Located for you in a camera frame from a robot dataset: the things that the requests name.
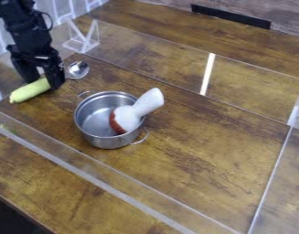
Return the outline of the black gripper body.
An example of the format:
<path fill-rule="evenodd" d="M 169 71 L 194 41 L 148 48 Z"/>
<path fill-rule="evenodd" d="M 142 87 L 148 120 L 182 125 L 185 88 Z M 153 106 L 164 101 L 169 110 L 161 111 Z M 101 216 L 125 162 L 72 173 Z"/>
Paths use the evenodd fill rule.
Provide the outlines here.
<path fill-rule="evenodd" d="M 26 53 L 18 50 L 15 45 L 6 45 L 6 51 L 10 54 L 10 62 L 14 68 L 23 66 L 45 66 L 51 63 L 58 69 L 64 67 L 58 51 L 54 48 L 47 48 L 45 51 Z"/>

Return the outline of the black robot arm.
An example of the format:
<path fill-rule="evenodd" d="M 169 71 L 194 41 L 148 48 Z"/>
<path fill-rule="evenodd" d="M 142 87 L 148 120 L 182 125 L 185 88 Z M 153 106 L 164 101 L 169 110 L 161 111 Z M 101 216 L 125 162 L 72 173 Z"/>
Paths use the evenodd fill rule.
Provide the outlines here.
<path fill-rule="evenodd" d="M 0 0 L 0 18 L 13 44 L 6 45 L 11 65 L 26 83 L 39 78 L 41 68 L 49 88 L 64 84 L 64 63 L 50 46 L 51 38 L 42 12 L 33 9 L 33 0 Z"/>

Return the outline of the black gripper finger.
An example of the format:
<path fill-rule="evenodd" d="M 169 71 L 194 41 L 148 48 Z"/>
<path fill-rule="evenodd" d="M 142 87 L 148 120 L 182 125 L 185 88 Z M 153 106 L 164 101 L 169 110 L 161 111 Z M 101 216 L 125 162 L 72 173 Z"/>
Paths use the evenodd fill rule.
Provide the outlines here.
<path fill-rule="evenodd" d="M 19 58 L 11 58 L 10 62 L 26 83 L 31 83 L 38 79 L 39 75 L 33 64 Z"/>
<path fill-rule="evenodd" d="M 64 84 L 64 65 L 49 63 L 42 66 L 42 70 L 50 89 L 57 90 Z"/>

